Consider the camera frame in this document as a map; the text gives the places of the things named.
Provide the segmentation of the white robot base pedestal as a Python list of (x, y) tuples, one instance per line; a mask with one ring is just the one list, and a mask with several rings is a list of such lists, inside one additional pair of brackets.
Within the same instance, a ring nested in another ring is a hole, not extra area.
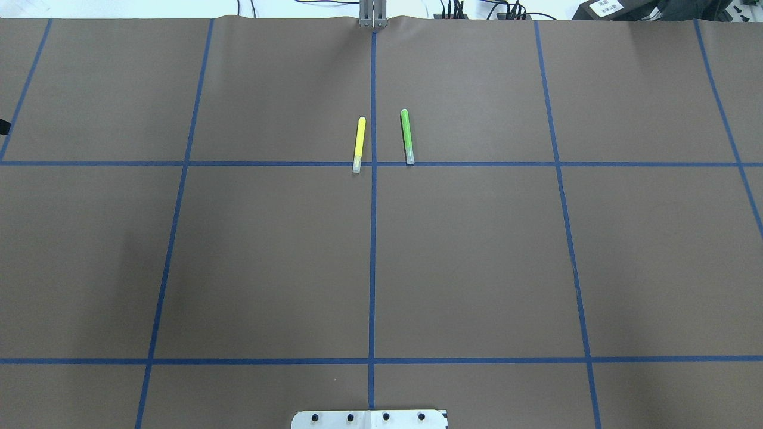
[(389, 409), (297, 412), (291, 428), (448, 428), (447, 412)]

